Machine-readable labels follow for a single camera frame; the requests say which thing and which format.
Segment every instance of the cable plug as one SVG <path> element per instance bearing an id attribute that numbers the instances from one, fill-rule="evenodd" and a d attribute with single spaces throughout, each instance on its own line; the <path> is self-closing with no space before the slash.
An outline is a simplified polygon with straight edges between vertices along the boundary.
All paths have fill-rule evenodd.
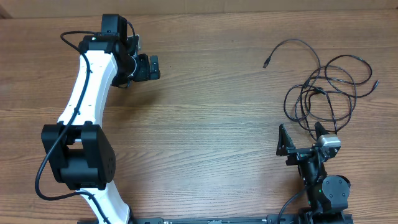
<path id="1" fill-rule="evenodd" d="M 271 56 L 269 58 L 267 58 L 266 62 L 264 62 L 264 65 L 262 67 L 267 68 L 270 61 L 271 61 Z"/>

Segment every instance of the tabletop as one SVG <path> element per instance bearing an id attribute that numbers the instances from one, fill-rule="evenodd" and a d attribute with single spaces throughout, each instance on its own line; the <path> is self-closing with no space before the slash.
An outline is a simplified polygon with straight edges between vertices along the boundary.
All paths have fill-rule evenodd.
<path id="1" fill-rule="evenodd" d="M 116 153 L 114 181 L 135 216 L 258 217 L 278 213 L 303 189 L 297 168 L 287 167 L 275 150 L 280 123 L 297 147 L 313 143 L 286 117 L 283 102 L 317 61 L 303 44 L 292 42 L 262 67 L 279 42 L 300 38 L 322 65 L 341 54 L 365 59 L 373 76 L 358 86 L 358 94 L 380 80 L 372 94 L 358 99 L 351 121 L 338 133 L 341 150 L 325 166 L 329 175 L 351 181 L 346 213 L 356 223 L 398 222 L 397 10 L 126 18 L 140 34 L 142 53 L 159 56 L 162 72 L 160 80 L 111 88 L 104 110 L 103 130 Z M 79 55 L 59 35 L 100 27 L 101 17 L 0 20 L 0 223 L 94 218 L 80 197 L 41 200 L 34 179 L 45 155 L 43 125 L 57 122 L 78 73 Z M 82 37 L 67 38 L 77 44 Z M 355 60 L 334 64 L 355 80 L 368 76 Z M 287 99 L 289 112 L 298 93 Z M 333 96 L 332 103 L 336 115 L 347 113 L 347 98 Z M 322 96 L 314 97 L 312 109 L 330 117 Z M 69 192 L 49 166 L 40 187 L 52 196 Z M 306 205 L 302 197 L 286 212 Z"/>

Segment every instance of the wooden surface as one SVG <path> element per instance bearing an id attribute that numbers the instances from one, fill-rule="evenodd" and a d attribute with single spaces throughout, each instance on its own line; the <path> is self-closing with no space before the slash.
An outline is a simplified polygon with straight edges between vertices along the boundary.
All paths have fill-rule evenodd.
<path id="1" fill-rule="evenodd" d="M 12 18 L 395 9 L 398 0 L 0 0 Z"/>
<path id="2" fill-rule="evenodd" d="M 111 88 L 104 111 L 103 129 L 117 157 L 114 179 L 137 217 L 260 216 L 279 212 L 302 188 L 297 168 L 285 166 L 275 149 L 280 123 L 297 147 L 312 143 L 282 104 L 316 63 L 291 43 L 262 68 L 280 41 L 296 37 L 323 64 L 340 54 L 365 58 L 374 77 L 359 94 L 380 79 L 372 95 L 358 100 L 339 133 L 341 151 L 326 169 L 351 181 L 347 213 L 356 223 L 398 222 L 398 11 L 127 18 L 143 39 L 142 51 L 159 56 L 162 71 L 160 80 Z M 0 21 L 0 223 L 94 217 L 80 197 L 39 199 L 34 178 L 45 155 L 42 127 L 56 123 L 78 71 L 78 54 L 59 35 L 100 25 L 100 17 Z M 368 72 L 349 59 L 338 64 L 358 81 Z M 333 100 L 336 113 L 345 113 L 347 100 Z M 288 99 L 290 108 L 294 101 Z M 323 98 L 313 107 L 329 115 Z M 49 166 L 40 183 L 47 195 L 68 192 Z M 303 197 L 288 212 L 305 205 Z"/>

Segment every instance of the robotic arm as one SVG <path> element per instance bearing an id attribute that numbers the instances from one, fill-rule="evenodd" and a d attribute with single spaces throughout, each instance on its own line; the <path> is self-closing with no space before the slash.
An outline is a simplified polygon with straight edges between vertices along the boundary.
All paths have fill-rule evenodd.
<path id="1" fill-rule="evenodd" d="M 98 218 L 93 223 L 353 224 L 351 215 L 343 213 L 348 208 L 349 180 L 340 175 L 327 176 L 323 165 L 336 156 L 340 150 L 340 140 L 336 135 L 327 133 L 320 123 L 315 125 L 317 142 L 306 149 L 296 149 L 283 124 L 279 127 L 277 156 L 287 156 L 288 166 L 298 166 L 305 186 L 301 192 L 306 192 L 309 200 L 310 207 L 301 209 L 298 214 L 283 215 L 283 211 L 300 194 L 293 196 L 278 215 L 222 220 L 134 218 L 132 210 L 123 202 L 113 182 L 116 158 L 102 130 L 102 116 L 110 86 L 128 87 L 130 81 L 156 80 L 160 78 L 160 71 L 157 56 L 151 56 L 149 60 L 146 54 L 138 54 L 139 36 L 135 35 L 134 30 L 133 36 L 127 36 L 128 24 L 132 28 L 125 18 L 117 14 L 104 14 L 101 32 L 84 36 L 78 47 L 82 54 L 80 71 L 67 107 L 57 124 L 46 124 L 42 130 L 46 158 L 50 162 L 55 180 L 65 183 L 70 190 L 75 190 L 76 194 L 73 195 L 82 195 L 85 198 Z M 80 93 L 84 92 L 87 78 L 87 66 L 90 66 L 91 73 L 79 108 Z M 81 141 L 83 149 L 70 150 L 68 146 L 76 141 Z M 53 198 L 41 193 L 38 195 L 46 200 L 66 198 L 65 195 Z"/>

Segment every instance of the tangled cable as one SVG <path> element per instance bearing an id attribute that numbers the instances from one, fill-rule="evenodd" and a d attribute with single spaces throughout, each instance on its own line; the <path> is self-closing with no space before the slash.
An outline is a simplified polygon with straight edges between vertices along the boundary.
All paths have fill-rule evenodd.
<path id="1" fill-rule="evenodd" d="M 377 80 L 374 83 L 372 89 L 369 92 L 367 92 L 366 94 L 358 96 L 357 91 L 356 91 L 356 87 L 358 85 L 362 85 L 362 84 L 367 83 L 369 81 L 369 79 L 372 77 L 372 67 L 370 66 L 370 64 L 368 64 L 364 59 L 362 59 L 360 57 L 357 57 L 355 55 L 339 55 L 339 56 L 331 59 L 326 65 L 322 66 L 321 65 L 321 61 L 319 59 L 319 56 L 317 55 L 315 50 L 309 44 L 307 44 L 306 42 L 304 42 L 304 41 L 302 41 L 300 39 L 287 39 L 287 40 L 284 40 L 281 43 L 279 43 L 273 49 L 273 51 L 271 52 L 271 54 L 267 58 L 267 60 L 264 62 L 264 66 L 263 66 L 264 68 L 266 68 L 268 66 L 269 62 L 271 61 L 272 54 L 276 51 L 276 49 L 278 47 L 280 47 L 281 45 L 284 45 L 286 42 L 289 42 L 289 41 L 299 41 L 299 42 L 305 44 L 307 47 L 309 47 L 311 49 L 311 51 L 313 52 L 313 54 L 316 56 L 317 60 L 318 60 L 318 68 L 315 69 L 311 73 L 311 75 L 307 78 L 307 80 L 305 81 L 304 84 L 294 85 L 292 88 L 290 88 L 287 91 L 286 96 L 285 96 L 285 100 L 284 100 L 284 112 L 285 112 L 286 116 L 290 120 L 298 122 L 298 124 L 304 130 L 306 130 L 306 131 L 308 131 L 310 133 L 311 137 L 314 140 L 317 140 L 314 137 L 314 135 L 312 134 L 312 132 L 315 131 L 315 129 L 310 128 L 310 125 L 308 123 L 308 117 L 309 116 L 312 116 L 315 119 L 318 119 L 318 120 L 321 120 L 321 121 L 333 122 L 334 130 L 327 130 L 327 131 L 335 132 L 337 134 L 337 132 L 339 130 L 341 130 L 343 127 L 345 127 L 348 124 L 348 122 L 350 121 L 350 119 L 351 119 L 351 117 L 353 115 L 353 111 L 354 111 L 355 106 L 356 106 L 357 99 L 365 97 L 365 96 L 368 96 L 369 94 L 371 94 L 376 89 L 376 87 L 378 86 L 379 80 Z M 336 65 L 330 65 L 332 62 L 334 62 L 335 60 L 337 60 L 337 59 L 339 59 L 341 57 L 351 57 L 351 58 L 354 58 L 354 59 L 359 60 L 360 62 L 364 63 L 369 68 L 369 76 L 368 76 L 368 78 L 363 80 L 363 81 L 361 81 L 361 82 L 355 82 L 354 78 L 348 73 L 347 70 L 345 70 L 345 69 L 343 69 L 343 68 L 341 68 L 339 66 L 336 66 Z M 339 79 L 339 78 L 328 77 L 328 73 L 327 73 L 328 68 L 335 68 L 335 69 L 343 71 L 345 74 L 347 74 L 347 76 L 349 77 L 350 81 L 342 80 L 342 79 Z M 325 76 L 321 76 L 320 75 L 322 70 L 325 72 Z M 322 87 L 315 86 L 314 84 L 315 84 L 315 82 L 318 79 L 325 79 L 335 90 L 326 91 Z M 353 85 L 354 94 L 352 95 L 352 94 L 349 94 L 347 92 L 344 92 L 344 91 L 340 90 L 339 88 L 337 88 L 332 83 L 332 81 Z M 297 98 L 297 101 L 295 103 L 295 106 L 294 106 L 294 116 L 291 116 L 290 114 L 288 114 L 288 112 L 286 110 L 286 101 L 287 101 L 287 97 L 288 97 L 289 93 L 295 88 L 300 88 L 300 94 L 299 94 L 299 96 Z M 340 118 L 336 118 L 335 117 L 335 112 L 333 111 L 333 107 L 331 106 L 331 101 L 330 101 L 329 94 L 332 94 L 332 93 L 345 95 L 345 96 L 347 96 L 347 98 L 349 100 L 349 112 L 346 115 L 344 115 L 344 116 L 342 116 Z M 328 104 L 329 104 L 330 111 L 331 111 L 331 119 L 321 118 L 319 116 L 315 116 L 311 112 L 311 97 L 314 96 L 314 95 L 318 95 L 318 94 L 322 94 L 322 95 L 326 96 L 326 99 L 328 100 Z M 298 113 L 297 113 L 297 107 L 298 107 L 299 103 L 300 103 L 300 110 L 301 110 L 301 114 L 302 114 L 301 117 L 299 117 Z M 340 127 L 338 127 L 337 121 L 341 121 L 341 120 L 346 119 L 346 118 L 347 118 L 347 121 L 344 124 L 342 124 Z"/>

